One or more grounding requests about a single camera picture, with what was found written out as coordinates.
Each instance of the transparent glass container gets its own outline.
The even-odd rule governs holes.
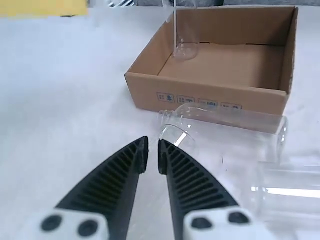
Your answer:
[[[228,160],[275,162],[282,157],[288,132],[285,116],[186,103],[161,111],[160,138],[197,157],[205,147]]]
[[[162,5],[166,21],[173,21],[173,56],[177,60],[195,58],[199,52],[197,1],[162,0]]]
[[[199,103],[161,111],[160,139],[195,158],[237,199],[258,162],[279,163],[288,132],[284,116]]]
[[[271,228],[320,227],[320,166],[260,162],[245,180],[239,204]]]

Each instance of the glass tube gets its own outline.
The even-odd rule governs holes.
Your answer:
[[[197,1],[162,0],[162,6],[166,21],[173,21],[173,57],[183,61],[195,58],[199,52]]]
[[[293,229],[320,227],[320,166],[259,163],[240,204],[262,221]]]

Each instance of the cardboard box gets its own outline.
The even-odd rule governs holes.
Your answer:
[[[179,10],[178,20],[189,10]],[[196,14],[198,56],[173,58],[164,23],[125,74],[135,105],[175,110],[186,102],[282,115],[294,71],[298,9],[204,8]]]

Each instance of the clear glass bottle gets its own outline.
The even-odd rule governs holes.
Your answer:
[[[319,165],[260,162],[244,182],[239,204],[268,225],[319,229]]]
[[[243,175],[257,162],[278,163],[288,132],[285,116],[199,103],[161,111],[158,120],[161,139],[181,148],[209,171],[214,172],[212,168],[221,167],[222,162],[228,176]]]

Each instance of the yellow object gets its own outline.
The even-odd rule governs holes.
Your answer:
[[[73,16],[87,14],[86,0],[0,0],[0,16]]]

